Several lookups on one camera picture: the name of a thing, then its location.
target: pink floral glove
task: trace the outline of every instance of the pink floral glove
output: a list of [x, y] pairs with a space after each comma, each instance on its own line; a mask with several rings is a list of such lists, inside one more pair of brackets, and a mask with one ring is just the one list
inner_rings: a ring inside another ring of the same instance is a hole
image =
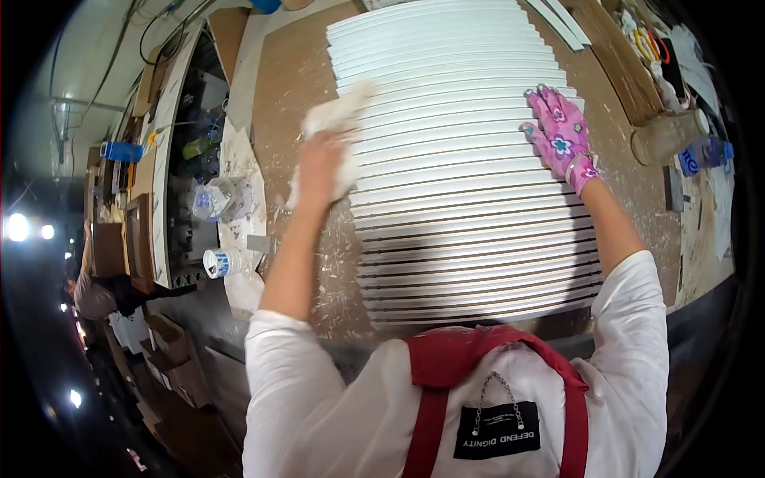
[[594, 154], [590, 152], [584, 116], [557, 91], [545, 85], [539, 85], [537, 90], [530, 89], [524, 96], [545, 131], [532, 123], [523, 123], [523, 131], [550, 169], [564, 177], [580, 196], [584, 183], [598, 176], [592, 165]]

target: plastic container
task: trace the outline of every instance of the plastic container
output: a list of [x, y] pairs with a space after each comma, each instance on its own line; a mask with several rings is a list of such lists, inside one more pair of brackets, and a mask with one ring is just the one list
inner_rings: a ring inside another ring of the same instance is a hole
[[215, 222], [228, 217], [226, 212], [238, 197], [236, 185], [229, 178], [214, 177], [209, 183], [197, 186], [191, 211], [202, 220]]
[[282, 4], [281, 0], [249, 0], [258, 10], [262, 11], [266, 15], [269, 15], [279, 9], [279, 5]]
[[733, 159], [733, 145], [717, 136], [707, 136], [692, 142], [678, 154], [680, 169], [686, 177], [693, 176], [703, 167], [728, 165]]
[[122, 161], [124, 163], [137, 163], [143, 155], [141, 145], [132, 145], [130, 143], [121, 143], [119, 141], [108, 141], [101, 143], [99, 156], [110, 161]]
[[644, 166], [668, 166], [672, 156], [708, 134], [709, 122], [700, 109], [676, 116], [659, 116], [635, 131], [631, 141], [632, 152]]
[[202, 256], [204, 270], [211, 279], [239, 274], [242, 256], [236, 249], [208, 249]]

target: plastic cup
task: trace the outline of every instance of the plastic cup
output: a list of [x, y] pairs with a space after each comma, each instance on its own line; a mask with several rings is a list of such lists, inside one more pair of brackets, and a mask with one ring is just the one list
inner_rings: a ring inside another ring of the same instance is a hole
[[235, 249], [208, 249], [202, 256], [202, 263], [211, 279], [242, 271], [242, 256]]

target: fluorescent light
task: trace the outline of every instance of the fluorescent light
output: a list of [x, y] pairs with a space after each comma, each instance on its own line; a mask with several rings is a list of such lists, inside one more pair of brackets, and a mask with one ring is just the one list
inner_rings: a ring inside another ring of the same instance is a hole
[[69, 394], [69, 400], [74, 403], [74, 408], [79, 408], [80, 405], [83, 404], [83, 398], [80, 397], [80, 394], [72, 390], [72, 392]]
[[43, 239], [53, 238], [53, 234], [54, 234], [53, 226], [51, 226], [50, 224], [46, 224], [45, 226], [43, 226], [43, 229], [41, 230], [41, 232], [43, 235]]
[[12, 214], [8, 218], [8, 237], [13, 242], [21, 242], [29, 236], [29, 224], [24, 214]]

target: white louvered panel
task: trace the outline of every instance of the white louvered panel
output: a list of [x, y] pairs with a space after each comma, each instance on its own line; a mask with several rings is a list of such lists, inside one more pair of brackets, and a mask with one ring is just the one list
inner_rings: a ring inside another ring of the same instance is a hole
[[[452, 73], [463, 72], [487, 72], [494, 70], [509, 70], [504, 73], [505, 78], [530, 78], [533, 80], [539, 79], [554, 79], [565, 80], [566, 72], [563, 70], [536, 70], [533, 68], [525, 67], [517, 63], [508, 61], [460, 61], [449, 64], [438, 64], [431, 67], [418, 68], [416, 70], [407, 70], [405, 72], [390, 73], [386, 75], [375, 77], [375, 87], [378, 89], [385, 88], [390, 83], [399, 81], [419, 81], [427, 76], [446, 75]], [[349, 85], [353, 84], [353, 81], [345, 80], [343, 78], [337, 79], [338, 94], [343, 95], [347, 93]]]
[[358, 282], [376, 327], [586, 307], [603, 281], [581, 200], [536, 156], [523, 93], [584, 109], [515, 0], [423, 0], [327, 29], [338, 94], [374, 90], [351, 145]]

